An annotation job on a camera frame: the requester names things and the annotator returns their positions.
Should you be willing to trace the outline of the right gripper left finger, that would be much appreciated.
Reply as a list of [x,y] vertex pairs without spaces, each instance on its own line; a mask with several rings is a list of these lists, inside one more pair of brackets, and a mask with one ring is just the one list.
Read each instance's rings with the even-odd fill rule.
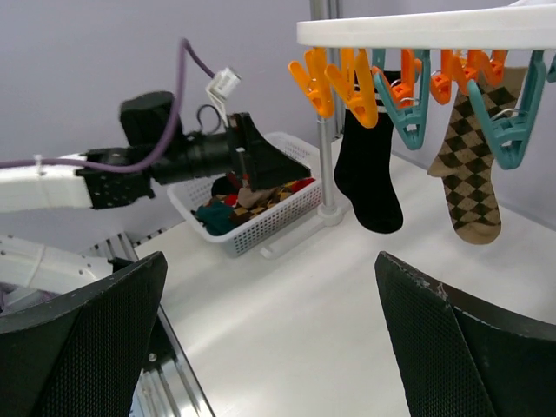
[[126,416],[168,264],[155,252],[1,319],[3,416]]

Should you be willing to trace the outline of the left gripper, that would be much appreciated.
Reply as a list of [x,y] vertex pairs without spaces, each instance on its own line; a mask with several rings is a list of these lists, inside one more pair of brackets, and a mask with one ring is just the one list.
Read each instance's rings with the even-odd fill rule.
[[284,132],[263,135],[252,126],[248,112],[227,116],[225,128],[236,177],[244,188],[272,189],[311,176],[303,157],[288,153],[292,136]]

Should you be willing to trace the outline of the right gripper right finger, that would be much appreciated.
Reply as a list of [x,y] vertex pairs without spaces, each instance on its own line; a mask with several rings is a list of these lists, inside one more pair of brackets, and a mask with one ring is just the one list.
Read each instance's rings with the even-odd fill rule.
[[555,326],[381,251],[374,264],[412,416],[553,416]]

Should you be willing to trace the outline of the black striped sock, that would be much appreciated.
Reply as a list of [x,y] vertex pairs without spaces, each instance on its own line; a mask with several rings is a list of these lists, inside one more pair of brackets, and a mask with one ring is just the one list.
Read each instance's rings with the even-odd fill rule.
[[379,234],[392,234],[403,225],[403,213],[390,174],[394,124],[380,95],[376,95],[376,125],[363,127],[345,111],[340,153],[334,181],[351,202],[360,225]]

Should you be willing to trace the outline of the white clip hanger frame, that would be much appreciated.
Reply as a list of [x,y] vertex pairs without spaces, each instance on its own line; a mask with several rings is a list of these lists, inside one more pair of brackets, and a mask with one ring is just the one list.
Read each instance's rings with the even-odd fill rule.
[[296,34],[328,48],[553,50],[555,3],[305,21]]

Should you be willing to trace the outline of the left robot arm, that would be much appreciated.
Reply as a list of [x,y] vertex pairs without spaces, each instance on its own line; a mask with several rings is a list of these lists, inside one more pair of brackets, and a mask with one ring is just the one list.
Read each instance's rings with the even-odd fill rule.
[[[1,165],[1,210],[115,209],[170,185],[232,173],[253,190],[302,180],[309,168],[278,150],[248,113],[219,117],[216,127],[185,133],[178,99],[168,91],[135,97],[120,108],[126,148],[92,149],[55,159]],[[110,275],[114,263],[43,244],[1,238],[1,293],[18,289],[65,294]]]

